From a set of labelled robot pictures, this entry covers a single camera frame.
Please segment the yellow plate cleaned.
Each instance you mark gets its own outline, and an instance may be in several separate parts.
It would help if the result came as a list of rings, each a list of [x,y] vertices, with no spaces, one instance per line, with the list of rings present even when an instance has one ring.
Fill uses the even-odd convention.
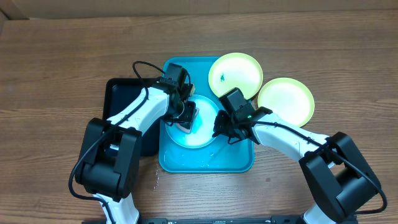
[[[284,121],[302,127],[312,118],[315,100],[311,91],[293,78],[275,78],[267,82],[257,97],[258,107],[272,110]]]

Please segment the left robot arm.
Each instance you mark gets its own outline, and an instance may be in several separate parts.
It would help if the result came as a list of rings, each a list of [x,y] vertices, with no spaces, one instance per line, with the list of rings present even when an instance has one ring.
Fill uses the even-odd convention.
[[[138,223],[134,186],[142,137],[159,119],[192,127],[197,109],[189,101],[194,86],[188,75],[164,75],[144,86],[134,100],[106,120],[93,118],[86,127],[68,188],[79,199],[101,204],[106,223]]]

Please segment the green scrubbing sponge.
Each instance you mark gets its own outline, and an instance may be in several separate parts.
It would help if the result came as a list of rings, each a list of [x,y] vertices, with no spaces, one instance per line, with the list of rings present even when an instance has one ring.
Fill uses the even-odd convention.
[[[177,127],[179,130],[183,131],[184,133],[190,134],[191,131],[192,131],[192,128],[193,128],[193,123],[194,123],[194,121],[195,121],[195,118],[198,116],[198,112],[199,112],[199,109],[198,109],[197,107],[195,107],[195,108],[193,109],[193,114],[192,114],[192,116],[191,116],[191,118],[190,118],[190,121],[182,122],[182,123],[177,123],[177,124],[176,124],[176,127]]]

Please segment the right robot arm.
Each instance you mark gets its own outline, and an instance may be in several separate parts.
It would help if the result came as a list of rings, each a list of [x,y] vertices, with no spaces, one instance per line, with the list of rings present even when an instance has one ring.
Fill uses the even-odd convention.
[[[311,133],[251,105],[220,110],[214,135],[229,144],[250,139],[279,150],[298,162],[315,204],[301,223],[346,223],[357,215],[381,213],[387,197],[381,183],[354,141],[345,133]]]

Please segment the white plate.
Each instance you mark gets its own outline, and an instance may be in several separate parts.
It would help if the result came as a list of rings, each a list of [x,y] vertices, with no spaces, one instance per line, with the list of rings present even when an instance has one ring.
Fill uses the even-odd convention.
[[[195,102],[198,108],[198,114],[193,122],[191,132],[189,134],[183,132],[176,124],[173,126],[165,125],[165,129],[175,143],[182,147],[194,149],[204,147],[214,140],[212,136],[213,128],[219,108],[212,100],[201,95],[193,95],[190,101]]]

